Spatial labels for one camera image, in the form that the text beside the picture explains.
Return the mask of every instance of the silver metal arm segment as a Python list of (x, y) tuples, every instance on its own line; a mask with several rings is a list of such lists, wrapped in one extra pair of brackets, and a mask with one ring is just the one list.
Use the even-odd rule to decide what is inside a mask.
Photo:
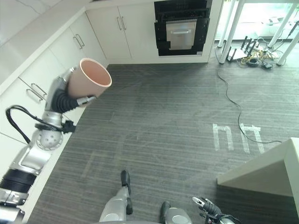
[(28, 191), (36, 176), (50, 159), (52, 151), (61, 146), (61, 130), (65, 133), (74, 131), (72, 122), (71, 129), (64, 126), (62, 114), (96, 99), (94, 96), (78, 99), (68, 96), (67, 84), (74, 70), (75, 68), (67, 70), (53, 81), (42, 116), (46, 123), (36, 126), (38, 129), (34, 132), (31, 142), (19, 152), (0, 182), (0, 224), (21, 223), (25, 212), (17, 206), (26, 202)]

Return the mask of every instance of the cable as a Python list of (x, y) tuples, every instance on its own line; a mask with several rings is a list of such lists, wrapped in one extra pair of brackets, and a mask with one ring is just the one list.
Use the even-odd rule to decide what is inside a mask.
[(247, 139), (249, 139), (250, 141), (253, 141), (253, 142), (256, 142), (256, 143), (262, 143), (262, 144), (270, 144), (270, 143), (274, 143), (274, 142), (282, 143), (282, 141), (279, 141), (279, 140), (274, 140), (274, 141), (256, 141), (256, 140), (253, 140), (253, 139), (251, 139), (250, 137), (247, 136), (247, 134), (242, 130), (241, 125), (240, 125), (240, 117), (241, 117), (241, 115), (242, 115), (243, 108), (242, 108), (238, 103), (236, 103), (235, 101), (233, 101), (233, 100), (228, 96), (229, 83), (219, 75), (218, 70), (217, 70), (217, 76), (218, 76), (218, 78), (221, 79), (221, 80), (226, 84), (226, 86), (227, 86), (227, 88), (226, 88), (226, 97), (228, 98), (228, 100), (240, 108), (240, 113), (239, 113), (239, 116), (238, 116), (238, 126), (239, 126), (239, 129), (240, 129), (240, 131), (242, 132), (242, 134), (243, 134)]
[(217, 52), (216, 52), (216, 48), (215, 48), (215, 55), (216, 55), (216, 58), (217, 58), (217, 60), (218, 60), (218, 63), (220, 63), (220, 60), (219, 60), (218, 55), (217, 55)]
[(272, 53), (275, 52), (275, 51), (277, 51), (277, 49), (280, 48), (284, 43), (285, 43), (285, 40), (283, 40), (281, 42), (281, 44), (275, 50), (272, 51)]
[(25, 139), (25, 141), (28, 144), (30, 143), (30, 138), (28, 138), (28, 136), (19, 128), (19, 126), (12, 119), (11, 112), (10, 112), (12, 109), (22, 111), (23, 113), (25, 113), (28, 116), (30, 116), (32, 119), (37, 120), (38, 122), (51, 127), (51, 130), (53, 130), (53, 131), (60, 131), (60, 132), (63, 131), (62, 128), (56, 127), (55, 125), (52, 125), (52, 124), (49, 124), (49, 123), (43, 121), (42, 119), (39, 119), (37, 116), (32, 115), (25, 107), (22, 107), (20, 105), (13, 105), (13, 106), (11, 106), (11, 107), (9, 107), (9, 108), (6, 109), (6, 117), (7, 117), (8, 121), (9, 121), (9, 123), (23, 136), (23, 138)]

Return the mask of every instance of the drawer handle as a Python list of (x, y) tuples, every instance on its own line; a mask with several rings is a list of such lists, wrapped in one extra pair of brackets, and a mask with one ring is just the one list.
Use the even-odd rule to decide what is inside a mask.
[(32, 91), (32, 89), (26, 89), (26, 92), (28, 94), (28, 92), (32, 92), (34, 95), (36, 95), (38, 97), (38, 101), (41, 102), (43, 100), (43, 98), (38, 95), (36, 92)]
[(122, 25), (123, 25), (123, 29), (127, 30), (127, 26), (125, 25), (125, 20), (123, 19), (123, 16), (121, 17), (121, 22), (122, 22)]
[(81, 46), (82, 46), (82, 47), (84, 47), (84, 46), (85, 46), (85, 44), (84, 44), (84, 42), (83, 42), (82, 38), (80, 37), (80, 35), (79, 35), (79, 34), (76, 34), (76, 36), (77, 36), (77, 37), (79, 37), (80, 41), (82, 42), (82, 45), (81, 45)]
[(73, 39), (76, 39), (76, 41), (78, 42), (78, 44), (79, 44), (79, 46), (80, 46), (79, 49), (82, 49), (83, 47), (82, 47), (82, 45), (80, 44), (78, 38), (74, 36)]
[(46, 93), (41, 87), (39, 87), (38, 84), (36, 84), (36, 83), (31, 83), (31, 87), (32, 87), (32, 89), (33, 89), (33, 86), (36, 86), (40, 91), (42, 91), (42, 92), (43, 92), (43, 96), (46, 96), (46, 95), (47, 95), (47, 93)]
[(120, 28), (120, 30), (122, 30), (121, 25), (120, 25), (120, 21), (119, 21), (119, 17), (116, 18), (117, 19), (117, 23), (118, 23), (118, 27)]

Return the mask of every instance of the pink cup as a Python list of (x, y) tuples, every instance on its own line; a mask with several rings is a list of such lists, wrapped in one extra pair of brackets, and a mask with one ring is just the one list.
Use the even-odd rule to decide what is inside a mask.
[(99, 97), (111, 84), (109, 72), (100, 63), (83, 58), (70, 77), (68, 93), (73, 98)]

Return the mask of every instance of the oven door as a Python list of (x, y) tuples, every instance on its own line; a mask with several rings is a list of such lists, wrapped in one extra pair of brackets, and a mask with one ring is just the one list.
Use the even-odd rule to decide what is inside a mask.
[(197, 20), (166, 22), (166, 37), (170, 42), (169, 50), (187, 50), (194, 45)]

